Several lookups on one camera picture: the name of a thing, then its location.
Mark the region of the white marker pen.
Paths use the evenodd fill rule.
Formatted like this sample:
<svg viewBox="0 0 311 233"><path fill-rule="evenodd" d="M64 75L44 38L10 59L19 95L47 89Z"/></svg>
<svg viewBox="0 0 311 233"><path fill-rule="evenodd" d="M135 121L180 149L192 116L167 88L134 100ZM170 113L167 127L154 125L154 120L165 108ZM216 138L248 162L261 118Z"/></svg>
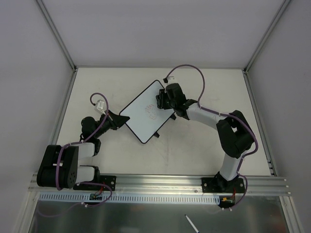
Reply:
<svg viewBox="0 0 311 233"><path fill-rule="evenodd" d="M191 219L185 215L185 218L187 219L187 221L189 222L189 224L191 225L191 227L193 228L193 230L196 232L196 233L199 233L199 230L197 229L197 227L194 225L194 223L191 221Z"/></svg>

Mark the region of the left aluminium frame post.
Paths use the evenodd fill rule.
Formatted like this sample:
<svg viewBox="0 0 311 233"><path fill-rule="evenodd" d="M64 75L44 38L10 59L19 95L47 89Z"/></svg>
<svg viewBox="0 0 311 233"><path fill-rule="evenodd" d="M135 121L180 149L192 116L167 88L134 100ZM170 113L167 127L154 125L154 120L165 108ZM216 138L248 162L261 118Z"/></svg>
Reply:
<svg viewBox="0 0 311 233"><path fill-rule="evenodd" d="M62 39L62 36L60 35L52 17L51 14L49 13L45 3L43 0L35 0L35 3L37 7L39 8L41 14L43 15L44 20L46 21L52 35L54 36L62 54L64 55L69 67L71 70L75 71L77 69L77 66L75 65L71 55L69 54L69 51Z"/></svg>

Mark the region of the aluminium mounting rail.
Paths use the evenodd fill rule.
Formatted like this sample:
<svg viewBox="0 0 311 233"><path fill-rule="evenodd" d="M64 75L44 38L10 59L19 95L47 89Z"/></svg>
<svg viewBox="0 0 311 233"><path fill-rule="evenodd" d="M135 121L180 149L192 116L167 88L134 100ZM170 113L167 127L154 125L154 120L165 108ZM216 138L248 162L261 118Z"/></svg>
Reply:
<svg viewBox="0 0 311 233"><path fill-rule="evenodd" d="M205 195L202 175L115 174L116 194ZM275 176L247 176L249 196L291 196L287 179Z"/></svg>

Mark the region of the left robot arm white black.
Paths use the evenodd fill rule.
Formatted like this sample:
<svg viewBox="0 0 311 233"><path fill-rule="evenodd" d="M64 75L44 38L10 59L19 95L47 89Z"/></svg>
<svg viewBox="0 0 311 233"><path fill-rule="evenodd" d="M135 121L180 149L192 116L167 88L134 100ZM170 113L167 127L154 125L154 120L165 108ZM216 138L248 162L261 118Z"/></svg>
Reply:
<svg viewBox="0 0 311 233"><path fill-rule="evenodd" d="M85 182L90 189L99 188L102 180L98 167L81 165L79 161L96 156L101 148L99 137L108 130L119 129L129 120L130 117L116 115L111 111L107 115L102 114L99 120L91 116L83 118L78 142L47 146L37 173L37 185L62 190Z"/></svg>

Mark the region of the right aluminium frame post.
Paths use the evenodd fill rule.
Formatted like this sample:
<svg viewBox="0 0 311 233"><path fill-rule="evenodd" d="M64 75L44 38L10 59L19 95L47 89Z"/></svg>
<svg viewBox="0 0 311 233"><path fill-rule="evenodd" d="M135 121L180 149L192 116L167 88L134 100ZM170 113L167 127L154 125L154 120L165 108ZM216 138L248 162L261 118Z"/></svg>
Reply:
<svg viewBox="0 0 311 233"><path fill-rule="evenodd" d="M271 36L272 32L274 31L275 27L277 26L277 24L281 20L282 16L284 15L285 11L287 10L287 8L289 7L291 2L292 2L292 0L283 0L282 1L280 7L278 8L277 12L273 16L271 22L269 23L267 29L265 30L263 36L261 37L258 45L256 46L256 49L253 52L251 58L249 59L247 65L243 69L245 73L247 73L250 70L250 68L252 67L252 65L256 61L257 57L261 53L261 50L263 49L264 45L268 41L269 37Z"/></svg>

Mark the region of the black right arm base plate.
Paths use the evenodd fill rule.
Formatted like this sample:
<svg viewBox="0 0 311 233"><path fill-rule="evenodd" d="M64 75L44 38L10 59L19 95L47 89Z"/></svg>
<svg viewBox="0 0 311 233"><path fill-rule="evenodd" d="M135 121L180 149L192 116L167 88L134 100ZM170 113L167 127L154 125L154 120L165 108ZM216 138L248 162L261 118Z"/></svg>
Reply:
<svg viewBox="0 0 311 233"><path fill-rule="evenodd" d="M227 181L221 177L202 177L201 187L203 193L238 193L245 192L243 178L236 177Z"/></svg>

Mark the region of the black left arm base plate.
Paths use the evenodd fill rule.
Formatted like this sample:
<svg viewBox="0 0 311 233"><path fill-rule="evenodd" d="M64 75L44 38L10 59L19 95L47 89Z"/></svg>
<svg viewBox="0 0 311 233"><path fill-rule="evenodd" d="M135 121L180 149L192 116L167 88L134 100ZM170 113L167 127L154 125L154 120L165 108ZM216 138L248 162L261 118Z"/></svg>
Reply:
<svg viewBox="0 0 311 233"><path fill-rule="evenodd" d="M80 183L79 185L75 185L73 190L79 191L99 191L102 186L98 185L99 183L105 184L112 191L115 191L117 177L112 175L100 175L98 178L89 182L90 184Z"/></svg>

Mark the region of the aluminium frame post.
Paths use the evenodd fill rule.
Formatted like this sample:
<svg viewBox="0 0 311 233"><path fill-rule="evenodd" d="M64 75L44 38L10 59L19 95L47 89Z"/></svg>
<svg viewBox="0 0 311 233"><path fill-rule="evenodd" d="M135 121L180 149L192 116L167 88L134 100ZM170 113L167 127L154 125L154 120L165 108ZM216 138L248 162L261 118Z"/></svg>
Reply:
<svg viewBox="0 0 311 233"><path fill-rule="evenodd" d="M283 0L282 1L280 7L278 8L277 12L273 16L271 22L269 23L267 29L265 30L263 36L261 37L258 45L256 46L256 49L253 52L251 58L249 59L247 65L243 69L245 73L247 73L250 70L250 68L252 67L252 65L256 61L257 57L261 53L261 50L263 49L264 45L268 41L269 37L271 36L272 32L274 31L275 27L277 26L277 24L281 20L282 16L284 15L285 11L287 10L287 8L289 7L291 2L292 2L292 0Z"/></svg>
<svg viewBox="0 0 311 233"><path fill-rule="evenodd" d="M52 35L54 36L62 54L64 55L69 67L71 70L75 71L77 69L77 66L75 65L71 55L69 54L69 51L62 39L62 36L60 35L52 17L51 14L49 13L45 3L43 0L35 0L35 3L37 7L39 8L41 14L43 15L44 20L46 21Z"/></svg>

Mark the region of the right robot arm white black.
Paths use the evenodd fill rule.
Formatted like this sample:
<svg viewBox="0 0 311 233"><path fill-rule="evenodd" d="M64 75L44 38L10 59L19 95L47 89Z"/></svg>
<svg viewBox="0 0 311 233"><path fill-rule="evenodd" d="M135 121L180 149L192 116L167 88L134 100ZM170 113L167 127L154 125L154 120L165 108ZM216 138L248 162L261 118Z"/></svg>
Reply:
<svg viewBox="0 0 311 233"><path fill-rule="evenodd" d="M156 96L159 109L173 109L186 120L200 122L215 129L221 147L225 152L222 167L214 181L223 192L235 186L235 179L242 165L242 160L258 150L258 141L242 112L235 110L229 114L205 108L198 100L187 99L180 85L164 80L166 87Z"/></svg>

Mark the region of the white whiteboard black frame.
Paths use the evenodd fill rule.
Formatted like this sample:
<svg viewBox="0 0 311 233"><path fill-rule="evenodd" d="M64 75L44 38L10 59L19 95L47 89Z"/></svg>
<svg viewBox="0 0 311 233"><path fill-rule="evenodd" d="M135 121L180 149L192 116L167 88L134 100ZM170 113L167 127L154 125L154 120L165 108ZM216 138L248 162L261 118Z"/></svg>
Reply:
<svg viewBox="0 0 311 233"><path fill-rule="evenodd" d="M172 109L163 110L157 107L156 95L163 88L159 80L153 81L120 111L120 116L130 117L126 126L143 144L155 137L154 133L158 132L174 114Z"/></svg>

